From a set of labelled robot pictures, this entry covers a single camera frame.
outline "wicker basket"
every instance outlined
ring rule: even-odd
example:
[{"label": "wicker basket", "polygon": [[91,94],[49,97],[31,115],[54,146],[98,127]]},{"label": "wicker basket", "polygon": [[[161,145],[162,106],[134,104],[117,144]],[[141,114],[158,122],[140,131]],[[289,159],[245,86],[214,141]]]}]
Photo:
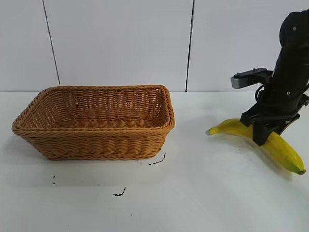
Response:
[{"label": "wicker basket", "polygon": [[51,160],[139,160],[174,125],[164,86],[63,86],[39,93],[12,130]]}]

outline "robotic arm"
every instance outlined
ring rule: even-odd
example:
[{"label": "robotic arm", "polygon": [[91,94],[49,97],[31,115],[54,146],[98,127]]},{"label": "robotic arm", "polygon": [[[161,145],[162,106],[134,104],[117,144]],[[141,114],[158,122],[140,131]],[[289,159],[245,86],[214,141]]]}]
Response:
[{"label": "robotic arm", "polygon": [[309,9],[287,16],[280,29],[280,43],[274,71],[253,69],[231,78],[233,88],[262,83],[255,93],[257,103],[240,119],[245,126],[253,126],[253,140],[258,145],[273,131],[281,134],[300,118],[301,107],[309,104],[304,94],[309,88]]}]

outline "banana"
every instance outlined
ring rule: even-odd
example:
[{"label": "banana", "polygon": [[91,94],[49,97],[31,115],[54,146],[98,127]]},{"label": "banana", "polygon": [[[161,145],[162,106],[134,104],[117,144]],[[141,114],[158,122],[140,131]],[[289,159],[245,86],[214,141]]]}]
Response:
[{"label": "banana", "polygon": [[[228,119],[216,127],[209,129],[208,134],[226,133],[252,139],[252,125],[246,127],[240,119]],[[306,172],[304,163],[298,153],[277,133],[272,132],[266,143],[262,145],[270,152],[271,157],[286,170],[302,175]]]}]

